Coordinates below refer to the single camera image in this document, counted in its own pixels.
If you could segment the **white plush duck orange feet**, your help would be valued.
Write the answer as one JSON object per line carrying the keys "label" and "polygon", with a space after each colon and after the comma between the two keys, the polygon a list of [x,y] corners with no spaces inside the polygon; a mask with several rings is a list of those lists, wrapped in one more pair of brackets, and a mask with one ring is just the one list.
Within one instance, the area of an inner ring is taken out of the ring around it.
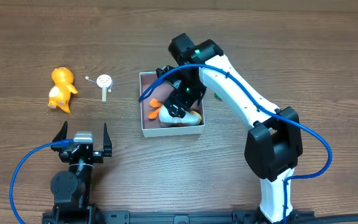
{"label": "white plush duck orange feet", "polygon": [[156,98],[152,98],[149,106],[154,108],[154,111],[149,111],[148,119],[155,120],[159,119],[160,125],[163,128],[167,128],[170,126],[196,126],[199,125],[202,121],[202,116],[192,110],[185,111],[185,115],[183,118],[179,116],[172,116],[167,107],[163,105],[161,101]]}

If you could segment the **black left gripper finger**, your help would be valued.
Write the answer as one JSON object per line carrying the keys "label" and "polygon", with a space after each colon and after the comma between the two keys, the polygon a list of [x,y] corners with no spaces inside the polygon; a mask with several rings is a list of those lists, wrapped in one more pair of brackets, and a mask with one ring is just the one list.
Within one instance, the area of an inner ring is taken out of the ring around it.
{"label": "black left gripper finger", "polygon": [[[52,139],[52,142],[58,142],[58,141],[62,141],[65,140],[67,138],[67,131],[68,131],[68,122],[65,121],[63,123],[62,128],[59,130],[59,132],[57,133],[57,135]],[[61,150],[61,145],[53,145],[51,146],[51,150],[58,152]]]}
{"label": "black left gripper finger", "polygon": [[104,157],[112,156],[112,142],[108,134],[106,123],[104,123],[104,128],[103,128],[103,156]]}

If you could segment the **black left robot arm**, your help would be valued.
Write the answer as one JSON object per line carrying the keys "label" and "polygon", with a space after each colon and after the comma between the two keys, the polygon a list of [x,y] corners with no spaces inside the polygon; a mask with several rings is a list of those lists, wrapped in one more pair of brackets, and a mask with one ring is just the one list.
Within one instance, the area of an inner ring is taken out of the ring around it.
{"label": "black left robot arm", "polygon": [[112,142],[107,126],[103,127],[103,149],[94,150],[93,134],[78,131],[72,139],[67,138],[68,123],[65,122],[52,140],[51,150],[68,164],[68,170],[59,172],[51,180],[50,189],[54,204],[63,209],[81,209],[90,204],[91,180],[95,164],[102,164],[105,157],[112,156]]}

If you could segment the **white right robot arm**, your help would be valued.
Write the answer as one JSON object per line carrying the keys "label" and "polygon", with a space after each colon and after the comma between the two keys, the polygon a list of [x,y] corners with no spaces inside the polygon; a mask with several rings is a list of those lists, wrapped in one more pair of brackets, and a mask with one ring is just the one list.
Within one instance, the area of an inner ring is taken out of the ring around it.
{"label": "white right robot arm", "polygon": [[290,184],[283,181],[293,175],[303,148],[300,129],[276,117],[297,122],[296,111],[282,110],[255,91],[211,39],[196,45],[182,33],[171,40],[168,51],[180,68],[157,69],[157,77],[174,87],[159,109],[161,126],[200,124],[201,115],[191,107],[201,102],[206,89],[215,91],[248,131],[244,157],[260,179],[262,218],[267,223],[288,221],[293,207]]}

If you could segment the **white cardboard box pink interior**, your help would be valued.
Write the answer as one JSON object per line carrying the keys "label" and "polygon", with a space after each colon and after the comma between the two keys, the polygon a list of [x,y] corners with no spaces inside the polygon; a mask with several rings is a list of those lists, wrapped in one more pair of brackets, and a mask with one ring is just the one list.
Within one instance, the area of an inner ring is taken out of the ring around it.
{"label": "white cardboard box pink interior", "polygon": [[159,101],[165,101],[173,90],[170,84],[162,84],[158,86],[152,95],[140,103],[140,120],[141,128],[145,138],[162,137],[162,136],[180,136],[188,134],[201,134],[204,130],[204,108],[203,102],[198,106],[196,103],[191,107],[192,110],[197,111],[201,115],[201,122],[197,126],[170,126],[164,128],[160,124],[160,120],[150,120],[148,114],[154,109],[149,105],[149,101],[153,98]]}

